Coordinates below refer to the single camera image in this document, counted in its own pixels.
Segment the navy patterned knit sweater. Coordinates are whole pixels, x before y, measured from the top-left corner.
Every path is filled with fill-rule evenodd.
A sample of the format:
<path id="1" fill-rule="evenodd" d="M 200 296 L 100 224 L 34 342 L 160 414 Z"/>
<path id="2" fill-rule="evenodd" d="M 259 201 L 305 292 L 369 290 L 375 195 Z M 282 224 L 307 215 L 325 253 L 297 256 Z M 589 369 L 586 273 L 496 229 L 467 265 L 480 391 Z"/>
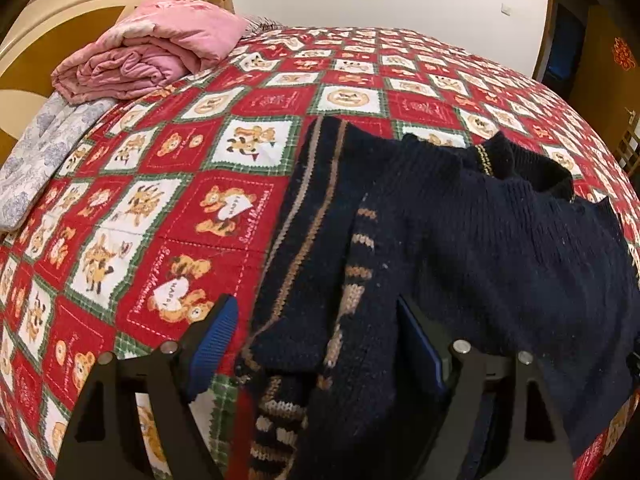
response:
<path id="1" fill-rule="evenodd" d="M 252 479 L 400 479 L 438 402 L 397 303 L 481 352 L 538 361 L 579 457 L 629 398 L 639 277 L 607 200 L 502 134 L 447 148 L 323 116 L 285 198 L 236 374 Z"/>

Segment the red patchwork bear bedspread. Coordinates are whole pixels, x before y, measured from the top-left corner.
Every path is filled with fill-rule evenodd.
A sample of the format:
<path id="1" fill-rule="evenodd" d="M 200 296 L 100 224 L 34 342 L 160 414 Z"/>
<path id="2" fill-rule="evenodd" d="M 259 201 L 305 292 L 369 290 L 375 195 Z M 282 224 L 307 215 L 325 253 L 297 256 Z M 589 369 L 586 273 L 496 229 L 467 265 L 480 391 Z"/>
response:
<path id="1" fill-rule="evenodd" d="M 609 197 L 631 247 L 639 202 L 590 125 L 542 84 L 407 29 L 245 39 L 213 70 L 114 106 L 1 240 L 1 423 L 53 476 L 90 368 L 177 338 L 230 292 L 248 318 L 306 129 L 337 114 L 382 138 L 469 145 L 503 131 Z"/>

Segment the wooden chair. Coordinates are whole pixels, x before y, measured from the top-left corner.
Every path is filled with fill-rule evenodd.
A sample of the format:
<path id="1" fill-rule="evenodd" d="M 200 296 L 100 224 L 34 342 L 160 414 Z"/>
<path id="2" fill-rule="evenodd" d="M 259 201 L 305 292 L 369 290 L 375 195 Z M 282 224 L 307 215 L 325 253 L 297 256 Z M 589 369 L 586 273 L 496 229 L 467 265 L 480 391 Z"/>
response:
<path id="1" fill-rule="evenodd" d="M 635 110 L 627 110 L 627 113 L 629 115 L 628 125 L 616 146 L 615 159 L 623 172 L 628 177 L 632 177 L 639 169 L 639 113 Z"/>

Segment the grey floral pillow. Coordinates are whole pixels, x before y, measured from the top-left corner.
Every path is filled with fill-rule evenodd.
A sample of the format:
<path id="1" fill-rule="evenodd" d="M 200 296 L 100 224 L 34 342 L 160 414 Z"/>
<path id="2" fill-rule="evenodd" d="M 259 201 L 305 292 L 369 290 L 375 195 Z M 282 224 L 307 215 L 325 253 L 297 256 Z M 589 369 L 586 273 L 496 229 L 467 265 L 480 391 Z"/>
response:
<path id="1" fill-rule="evenodd" d="M 73 105 L 53 92 L 25 128 L 1 167 L 0 226 L 18 230 L 74 146 L 116 101 Z"/>

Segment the brown wooden door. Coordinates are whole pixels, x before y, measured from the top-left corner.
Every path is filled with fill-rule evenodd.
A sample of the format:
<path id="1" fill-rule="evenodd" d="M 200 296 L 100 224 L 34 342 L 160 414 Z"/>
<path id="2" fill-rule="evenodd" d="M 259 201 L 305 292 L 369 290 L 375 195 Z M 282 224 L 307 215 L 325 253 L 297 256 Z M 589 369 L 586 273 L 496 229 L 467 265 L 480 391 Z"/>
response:
<path id="1" fill-rule="evenodd" d="M 612 55 L 615 37 L 631 48 L 615 14 L 601 0 L 549 0 L 535 78 L 563 98 L 615 151 L 628 125 L 627 110 L 639 113 L 637 67 L 625 72 Z"/>

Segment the red door decoration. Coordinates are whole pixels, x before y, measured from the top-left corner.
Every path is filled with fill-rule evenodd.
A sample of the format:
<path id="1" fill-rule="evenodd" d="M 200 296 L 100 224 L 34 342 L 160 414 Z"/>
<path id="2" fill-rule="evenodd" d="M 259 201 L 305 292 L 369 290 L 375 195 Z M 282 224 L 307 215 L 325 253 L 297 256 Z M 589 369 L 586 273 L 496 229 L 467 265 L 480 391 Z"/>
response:
<path id="1" fill-rule="evenodd" d="M 637 62 L 631 52 L 631 48 L 622 37 L 614 38 L 614 42 L 612 44 L 612 55 L 614 62 L 625 72 L 637 67 Z"/>

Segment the folded pink quilt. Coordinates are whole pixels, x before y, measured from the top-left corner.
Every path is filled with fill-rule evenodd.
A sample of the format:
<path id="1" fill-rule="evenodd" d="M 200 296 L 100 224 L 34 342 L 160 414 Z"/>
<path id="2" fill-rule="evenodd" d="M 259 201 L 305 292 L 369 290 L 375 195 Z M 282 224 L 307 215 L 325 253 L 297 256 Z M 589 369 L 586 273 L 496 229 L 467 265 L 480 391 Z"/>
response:
<path id="1" fill-rule="evenodd" d="M 58 64 L 52 87 L 70 104 L 140 98 L 217 66 L 245 29 L 245 18 L 206 1 L 143 0 Z"/>

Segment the cream and gold headboard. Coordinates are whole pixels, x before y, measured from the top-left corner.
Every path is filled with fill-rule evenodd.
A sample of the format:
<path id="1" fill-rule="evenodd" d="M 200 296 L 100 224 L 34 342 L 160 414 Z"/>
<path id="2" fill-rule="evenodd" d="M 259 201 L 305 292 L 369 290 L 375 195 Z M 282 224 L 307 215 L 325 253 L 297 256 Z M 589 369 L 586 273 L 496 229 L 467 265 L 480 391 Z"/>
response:
<path id="1" fill-rule="evenodd" d="M 1 158 L 52 93 L 51 73 L 142 0 L 30 0 L 1 44 Z"/>

